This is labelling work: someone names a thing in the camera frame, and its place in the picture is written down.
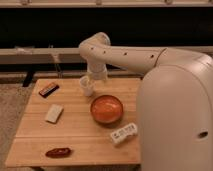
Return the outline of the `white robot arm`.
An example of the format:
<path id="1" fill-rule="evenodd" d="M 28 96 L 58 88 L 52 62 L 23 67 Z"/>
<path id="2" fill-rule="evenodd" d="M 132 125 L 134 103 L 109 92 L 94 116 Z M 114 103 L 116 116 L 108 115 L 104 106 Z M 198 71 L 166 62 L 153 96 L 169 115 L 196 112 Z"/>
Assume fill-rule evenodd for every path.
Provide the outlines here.
<path id="1" fill-rule="evenodd" d="M 213 171 L 213 58 L 168 47 L 113 46 L 99 32 L 82 41 L 87 72 L 108 64 L 143 76 L 137 95 L 142 171 Z"/>

